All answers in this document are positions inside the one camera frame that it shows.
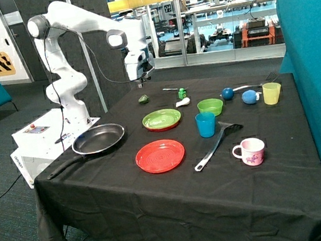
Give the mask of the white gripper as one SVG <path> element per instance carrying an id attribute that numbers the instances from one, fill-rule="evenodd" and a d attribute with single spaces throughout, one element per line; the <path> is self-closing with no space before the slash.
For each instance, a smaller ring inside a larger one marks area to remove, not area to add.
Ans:
<path id="1" fill-rule="evenodd" d="M 143 76 L 149 74 L 154 70 L 154 57 L 149 50 L 130 51 L 124 59 L 125 68 L 129 80 L 135 81 Z M 151 77 L 143 78 L 143 82 L 146 83 L 151 80 Z M 139 81 L 139 88 L 142 88 L 142 82 Z"/>

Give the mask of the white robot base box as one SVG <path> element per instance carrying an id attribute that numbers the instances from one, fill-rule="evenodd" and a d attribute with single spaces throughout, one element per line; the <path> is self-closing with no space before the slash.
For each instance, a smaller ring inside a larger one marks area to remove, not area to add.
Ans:
<path id="1" fill-rule="evenodd" d="M 28 186 L 33 188 L 35 178 L 98 120 L 92 117 L 87 126 L 74 128 L 55 108 L 15 132 L 12 138 L 17 149 L 11 158 Z"/>

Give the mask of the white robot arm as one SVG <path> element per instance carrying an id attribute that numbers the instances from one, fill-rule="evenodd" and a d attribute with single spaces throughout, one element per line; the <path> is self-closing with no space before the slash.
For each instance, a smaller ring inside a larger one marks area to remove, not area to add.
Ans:
<path id="1" fill-rule="evenodd" d="M 124 63 L 131 81 L 141 80 L 154 70 L 153 55 L 148 50 L 144 24 L 140 19 L 115 21 L 75 5 L 55 1 L 49 4 L 47 13 L 33 16 L 27 23 L 27 29 L 46 68 L 60 77 L 47 87 L 47 96 L 61 104 L 64 121 L 74 130 L 91 125 L 85 103 L 75 98 L 86 87 L 87 78 L 70 66 L 60 48 L 59 36 L 69 31 L 105 31 L 111 48 L 127 48 Z"/>

